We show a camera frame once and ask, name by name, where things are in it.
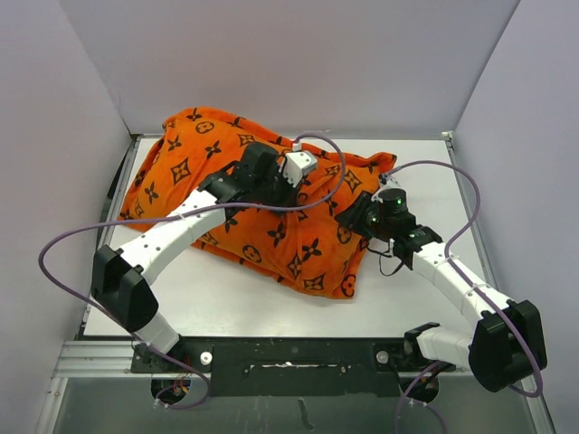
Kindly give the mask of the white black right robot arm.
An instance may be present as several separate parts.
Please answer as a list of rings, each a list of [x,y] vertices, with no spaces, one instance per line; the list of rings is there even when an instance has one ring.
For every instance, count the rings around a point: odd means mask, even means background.
[[[409,330],[403,347],[409,367],[421,370],[432,361],[449,363],[471,371],[490,392],[546,368],[537,307],[528,300],[514,301],[466,268],[438,233],[417,223],[408,210],[405,190],[362,192],[336,220],[366,239],[391,242],[393,256],[431,282],[472,328],[459,333],[427,323]]]

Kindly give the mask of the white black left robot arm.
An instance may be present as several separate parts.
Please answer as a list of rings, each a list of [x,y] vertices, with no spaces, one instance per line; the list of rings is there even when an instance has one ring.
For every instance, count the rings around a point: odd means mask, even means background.
[[[239,160],[206,176],[169,213],[169,222],[116,250],[99,248],[93,258],[93,298],[123,329],[154,347],[151,358],[160,369],[176,370],[185,350],[161,315],[152,284],[183,250],[234,216],[237,203],[296,205],[302,179],[316,166],[316,158],[305,150],[280,155],[263,143],[249,144]]]

